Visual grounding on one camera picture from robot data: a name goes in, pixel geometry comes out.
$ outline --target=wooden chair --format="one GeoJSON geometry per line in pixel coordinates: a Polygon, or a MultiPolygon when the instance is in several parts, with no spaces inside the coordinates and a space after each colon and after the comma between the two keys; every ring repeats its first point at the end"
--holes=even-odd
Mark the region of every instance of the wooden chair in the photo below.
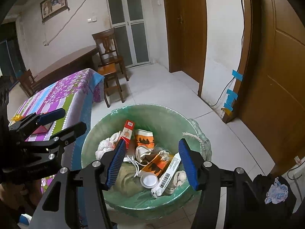
{"type": "Polygon", "coordinates": [[[111,92],[112,90],[118,90],[118,92],[120,94],[121,101],[122,101],[122,103],[124,103],[125,101],[124,101],[124,98],[123,98],[123,95],[122,95],[122,88],[121,88],[119,79],[117,77],[117,73],[116,73],[116,69],[115,69],[115,63],[102,66],[98,69],[97,72],[105,77],[105,80],[104,80],[104,99],[105,99],[107,107],[110,107],[110,105],[109,105],[109,102],[107,100],[106,94],[107,94],[107,96],[109,96],[109,92],[111,92]],[[113,79],[116,82],[116,86],[111,86],[110,87],[109,86],[109,81],[111,81],[113,79]]]}
{"type": "Polygon", "coordinates": [[[122,74],[124,74],[127,81],[129,81],[127,74],[126,74],[126,68],[124,59],[122,56],[119,55],[117,51],[117,45],[114,35],[114,28],[100,32],[95,33],[92,35],[93,39],[96,42],[96,46],[99,49],[99,55],[101,59],[101,65],[105,66],[109,64],[119,64],[122,74]],[[103,47],[105,49],[105,52],[103,53],[100,47],[100,44],[103,44],[103,47]]]}
{"type": "Polygon", "coordinates": [[[29,97],[32,97],[41,90],[40,85],[35,82],[30,69],[18,77],[18,81],[29,97]]]}

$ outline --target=red cigarette pack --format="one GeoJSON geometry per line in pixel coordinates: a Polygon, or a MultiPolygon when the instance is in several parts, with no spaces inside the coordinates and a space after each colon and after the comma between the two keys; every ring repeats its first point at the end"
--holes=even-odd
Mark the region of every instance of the red cigarette pack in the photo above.
{"type": "Polygon", "coordinates": [[[133,121],[127,120],[124,126],[124,129],[121,133],[120,139],[125,140],[126,142],[126,150],[129,148],[129,142],[132,137],[132,131],[135,127],[135,123],[133,121]]]}

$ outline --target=window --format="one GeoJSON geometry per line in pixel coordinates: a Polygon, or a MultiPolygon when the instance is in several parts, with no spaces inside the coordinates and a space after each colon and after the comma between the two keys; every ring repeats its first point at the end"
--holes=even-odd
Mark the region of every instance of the window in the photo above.
{"type": "Polygon", "coordinates": [[[26,68],[19,50],[15,23],[2,24],[0,27],[0,74],[9,76],[11,89],[26,68]]]}

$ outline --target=green trash bag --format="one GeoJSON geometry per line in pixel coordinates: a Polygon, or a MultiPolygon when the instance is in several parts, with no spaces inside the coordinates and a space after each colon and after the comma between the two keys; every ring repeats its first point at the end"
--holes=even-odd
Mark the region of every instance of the green trash bag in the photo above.
{"type": "MultiPolygon", "coordinates": [[[[178,152],[178,142],[181,138],[185,138],[191,150],[200,152],[205,160],[211,160],[211,144],[196,121],[188,120],[178,112],[163,106],[137,104],[113,110],[91,129],[81,153],[83,168],[96,160],[95,151],[99,143],[121,131],[126,120],[133,121],[135,129],[153,132],[155,143],[162,145],[172,154],[178,152]],[[202,143],[191,136],[184,136],[184,132],[198,136],[202,143]]],[[[152,197],[150,189],[145,189],[132,197],[126,197],[114,189],[103,191],[105,202],[110,207],[141,219],[155,219],[170,214],[198,194],[200,192],[194,191],[188,182],[177,187],[172,195],[158,198],[152,197]]]]}

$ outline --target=wooden table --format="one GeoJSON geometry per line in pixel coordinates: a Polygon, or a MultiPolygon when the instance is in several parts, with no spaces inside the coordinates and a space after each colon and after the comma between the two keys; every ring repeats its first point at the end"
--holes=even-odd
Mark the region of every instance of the wooden table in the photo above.
{"type": "Polygon", "coordinates": [[[77,50],[51,64],[36,77],[36,85],[44,89],[49,85],[82,69],[90,68],[97,71],[92,56],[99,52],[96,45],[77,50]]]}

